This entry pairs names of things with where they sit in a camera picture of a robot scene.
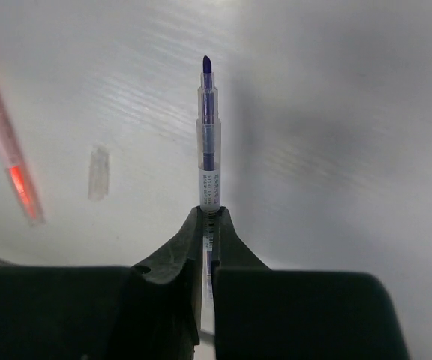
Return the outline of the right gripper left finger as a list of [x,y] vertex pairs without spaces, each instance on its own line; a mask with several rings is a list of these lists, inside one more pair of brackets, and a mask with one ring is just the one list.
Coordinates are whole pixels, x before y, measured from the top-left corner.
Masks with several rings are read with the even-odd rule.
[[133,266],[144,280],[141,322],[144,359],[193,359],[200,344],[203,285],[203,212],[190,210],[181,229]]

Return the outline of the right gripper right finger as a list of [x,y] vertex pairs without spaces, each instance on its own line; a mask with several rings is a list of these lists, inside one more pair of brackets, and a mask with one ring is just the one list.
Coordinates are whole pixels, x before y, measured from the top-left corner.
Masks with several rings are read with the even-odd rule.
[[257,281],[270,268],[239,238],[227,208],[215,216],[211,255],[217,359],[256,359],[264,295]]

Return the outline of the purple clear highlighter pen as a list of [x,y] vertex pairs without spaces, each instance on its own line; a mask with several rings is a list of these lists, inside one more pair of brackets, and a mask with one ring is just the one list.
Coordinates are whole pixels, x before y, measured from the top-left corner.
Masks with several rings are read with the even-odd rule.
[[216,215],[221,208],[221,120],[212,60],[202,58],[198,88],[196,138],[199,169],[199,207],[203,213],[203,290],[206,306],[214,305],[212,289],[213,240]]

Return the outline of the orange clear pen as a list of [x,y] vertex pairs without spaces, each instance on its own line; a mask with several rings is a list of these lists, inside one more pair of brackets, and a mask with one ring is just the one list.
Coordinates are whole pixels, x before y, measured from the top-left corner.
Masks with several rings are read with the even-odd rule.
[[17,133],[0,92],[0,158],[14,195],[32,225],[44,224],[44,212]]

